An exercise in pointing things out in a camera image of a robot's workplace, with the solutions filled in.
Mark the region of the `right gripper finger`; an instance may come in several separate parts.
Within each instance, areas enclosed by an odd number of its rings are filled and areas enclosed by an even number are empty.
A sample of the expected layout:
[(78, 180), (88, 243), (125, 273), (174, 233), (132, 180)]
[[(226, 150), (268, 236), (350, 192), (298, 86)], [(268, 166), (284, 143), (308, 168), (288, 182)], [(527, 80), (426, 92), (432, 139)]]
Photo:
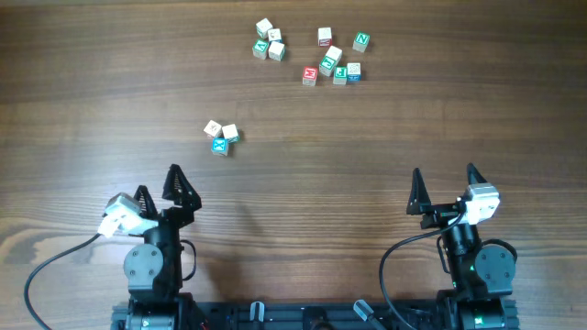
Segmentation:
[(473, 163), (469, 163), (467, 165), (467, 180), (469, 185), (487, 182), (487, 180), (479, 173)]
[(419, 168), (413, 170), (412, 189), (408, 198), (406, 213), (408, 215), (424, 215), (432, 212), (432, 203), (426, 190), (423, 176)]

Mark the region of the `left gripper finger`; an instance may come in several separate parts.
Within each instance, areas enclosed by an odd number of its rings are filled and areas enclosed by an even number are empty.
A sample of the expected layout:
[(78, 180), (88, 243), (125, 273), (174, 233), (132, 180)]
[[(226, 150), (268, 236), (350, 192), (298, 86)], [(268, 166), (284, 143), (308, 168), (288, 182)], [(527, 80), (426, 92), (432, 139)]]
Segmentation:
[(139, 215), (143, 218), (156, 218), (158, 210), (153, 202), (150, 192), (145, 185), (140, 185), (134, 194), (134, 199), (139, 202)]
[(202, 208), (200, 195), (177, 164), (172, 164), (167, 172), (161, 198), (172, 201), (175, 205), (189, 208), (193, 212)]

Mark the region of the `blue letter X block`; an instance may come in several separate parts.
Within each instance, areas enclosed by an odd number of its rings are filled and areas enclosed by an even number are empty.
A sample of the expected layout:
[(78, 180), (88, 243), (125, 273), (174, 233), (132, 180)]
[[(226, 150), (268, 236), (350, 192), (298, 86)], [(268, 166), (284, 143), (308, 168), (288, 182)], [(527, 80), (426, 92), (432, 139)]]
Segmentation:
[(230, 143), (227, 139), (221, 137), (215, 137), (212, 140), (211, 151), (215, 155), (227, 156), (229, 151)]

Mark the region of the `shell picture block red side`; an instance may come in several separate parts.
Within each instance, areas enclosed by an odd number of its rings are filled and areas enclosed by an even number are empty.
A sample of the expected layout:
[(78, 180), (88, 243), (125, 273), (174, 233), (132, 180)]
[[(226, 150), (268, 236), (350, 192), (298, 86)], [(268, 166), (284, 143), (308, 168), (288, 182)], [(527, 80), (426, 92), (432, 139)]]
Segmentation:
[(223, 126), (215, 120), (210, 120), (204, 127), (203, 131), (209, 138), (223, 137)]

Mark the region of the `horse picture block green side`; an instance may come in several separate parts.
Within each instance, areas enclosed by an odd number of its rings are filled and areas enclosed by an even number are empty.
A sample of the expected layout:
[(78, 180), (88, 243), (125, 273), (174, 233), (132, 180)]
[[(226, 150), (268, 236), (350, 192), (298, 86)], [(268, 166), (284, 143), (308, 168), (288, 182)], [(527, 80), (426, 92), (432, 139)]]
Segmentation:
[(223, 126), (222, 134), (228, 143), (235, 143), (240, 140), (238, 127), (235, 124)]

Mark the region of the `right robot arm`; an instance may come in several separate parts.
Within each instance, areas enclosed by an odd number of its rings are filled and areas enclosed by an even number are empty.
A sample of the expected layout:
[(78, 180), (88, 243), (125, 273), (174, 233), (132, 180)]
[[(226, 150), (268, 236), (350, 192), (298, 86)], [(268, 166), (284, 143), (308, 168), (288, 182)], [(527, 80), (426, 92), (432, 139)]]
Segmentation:
[(420, 169), (414, 169), (406, 212), (421, 215), (423, 229), (442, 231), (437, 250), (453, 288), (436, 298), (436, 328), (513, 330), (520, 327), (513, 293), (517, 252), (501, 239), (482, 240), (478, 225), (493, 217), (500, 193), (473, 164), (468, 186), (454, 203), (432, 204)]

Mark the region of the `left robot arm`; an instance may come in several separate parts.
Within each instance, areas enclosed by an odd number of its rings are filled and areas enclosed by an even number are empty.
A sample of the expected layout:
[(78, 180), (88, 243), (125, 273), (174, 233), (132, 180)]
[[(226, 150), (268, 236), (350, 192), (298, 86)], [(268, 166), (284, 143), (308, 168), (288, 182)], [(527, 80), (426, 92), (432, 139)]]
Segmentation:
[(120, 193), (113, 197), (105, 210), (106, 217), (112, 215), (120, 222), (118, 230), (143, 239), (124, 260), (129, 300), (126, 306), (113, 308), (111, 327), (115, 330), (208, 327), (193, 295), (181, 292), (195, 271), (183, 275), (183, 246), (194, 244), (180, 238), (180, 229), (194, 221), (202, 202), (177, 164), (168, 170), (162, 198), (173, 206), (159, 211), (148, 188), (140, 185), (133, 196)]

